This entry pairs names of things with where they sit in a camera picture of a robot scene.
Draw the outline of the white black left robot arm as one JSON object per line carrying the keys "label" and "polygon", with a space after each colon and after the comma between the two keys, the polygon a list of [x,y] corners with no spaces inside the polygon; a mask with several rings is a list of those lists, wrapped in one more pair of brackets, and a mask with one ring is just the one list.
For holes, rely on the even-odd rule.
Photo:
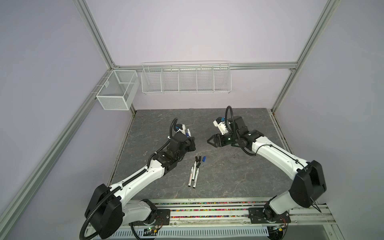
{"label": "white black left robot arm", "polygon": [[101,184],[94,190],[79,238],[91,240],[99,236],[106,239],[124,223],[155,222],[157,207],[151,201],[143,199],[138,204],[130,204],[129,201],[146,186],[173,170],[186,153],[195,150],[195,138],[185,125],[178,124],[178,119],[174,118],[167,142],[150,155],[144,167],[109,187]]}

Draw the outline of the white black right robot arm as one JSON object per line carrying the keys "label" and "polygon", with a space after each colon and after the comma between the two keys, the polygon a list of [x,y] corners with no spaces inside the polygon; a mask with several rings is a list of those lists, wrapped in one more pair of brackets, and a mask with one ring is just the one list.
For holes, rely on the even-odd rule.
{"label": "white black right robot arm", "polygon": [[234,116],[231,106],[227,106],[225,116],[216,118],[213,124],[220,132],[209,138],[208,144],[216,148],[237,147],[251,157],[260,155],[293,181],[289,190],[265,203],[261,217],[266,222],[275,223],[296,207],[314,207],[317,199],[326,192],[324,171],[319,162],[299,158],[273,143],[260,131],[250,131],[242,117]]}

